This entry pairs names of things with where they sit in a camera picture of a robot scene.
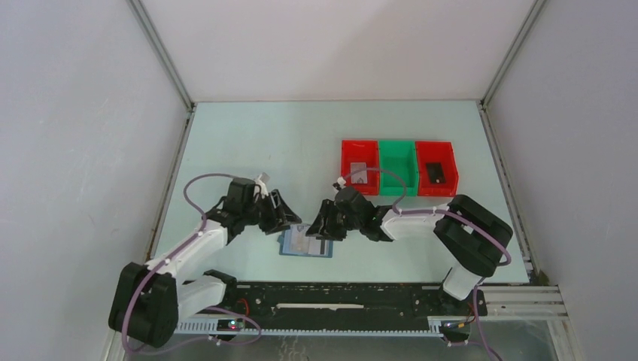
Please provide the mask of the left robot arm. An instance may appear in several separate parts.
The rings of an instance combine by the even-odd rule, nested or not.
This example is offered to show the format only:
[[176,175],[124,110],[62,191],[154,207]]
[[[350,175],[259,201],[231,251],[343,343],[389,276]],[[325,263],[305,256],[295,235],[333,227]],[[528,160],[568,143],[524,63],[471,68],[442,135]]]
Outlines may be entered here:
[[238,303],[233,278],[220,272],[199,274],[200,265],[239,236],[257,226],[265,235],[288,230],[301,218],[266,180],[228,176],[226,195],[204,211],[183,191],[186,202],[200,216],[199,225],[184,240],[144,264],[131,262],[119,276],[108,316],[110,329],[119,332],[124,346],[129,338],[161,347],[178,324],[206,308],[229,313]]

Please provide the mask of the black credit card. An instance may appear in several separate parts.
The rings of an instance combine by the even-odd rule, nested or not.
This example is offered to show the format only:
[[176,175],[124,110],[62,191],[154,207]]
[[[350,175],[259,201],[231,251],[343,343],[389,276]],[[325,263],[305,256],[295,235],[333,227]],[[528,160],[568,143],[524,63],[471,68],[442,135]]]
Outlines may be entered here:
[[445,184],[445,172],[442,163],[440,162],[426,162],[425,169],[428,177],[428,181],[431,184]]

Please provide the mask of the white credit card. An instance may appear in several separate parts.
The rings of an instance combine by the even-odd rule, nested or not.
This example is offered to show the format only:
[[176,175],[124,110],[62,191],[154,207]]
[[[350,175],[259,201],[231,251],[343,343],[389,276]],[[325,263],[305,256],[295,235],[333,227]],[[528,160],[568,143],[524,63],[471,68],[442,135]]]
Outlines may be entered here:
[[352,162],[350,164],[350,182],[353,184],[368,184],[367,164],[365,162]]

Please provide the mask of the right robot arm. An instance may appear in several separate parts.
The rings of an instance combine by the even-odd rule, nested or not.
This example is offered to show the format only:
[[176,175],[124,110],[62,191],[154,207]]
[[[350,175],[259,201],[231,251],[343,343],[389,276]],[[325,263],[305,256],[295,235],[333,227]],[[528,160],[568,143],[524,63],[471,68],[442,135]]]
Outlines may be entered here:
[[446,314],[459,313],[479,284],[512,262],[507,250],[512,228],[467,195],[456,195],[450,202],[431,208],[401,209],[397,203],[374,205],[358,190],[345,187],[334,199],[323,200],[306,234],[342,241],[351,230],[370,241],[431,235],[439,239],[455,260],[437,295]]

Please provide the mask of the blue leather card holder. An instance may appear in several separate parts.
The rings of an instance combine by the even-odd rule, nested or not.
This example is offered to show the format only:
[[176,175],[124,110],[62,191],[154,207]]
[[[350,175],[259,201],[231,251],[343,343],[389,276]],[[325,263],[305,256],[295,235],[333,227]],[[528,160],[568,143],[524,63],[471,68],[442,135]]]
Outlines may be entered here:
[[[291,247],[291,239],[295,236],[305,236],[305,232],[310,227],[308,224],[298,224],[291,226],[289,229],[283,231],[278,237],[278,243],[280,245],[279,254],[282,256],[303,256],[298,253],[295,253]],[[313,258],[332,258],[333,257],[333,242],[332,242],[332,252],[329,257],[322,256],[304,256],[304,257],[313,257]]]

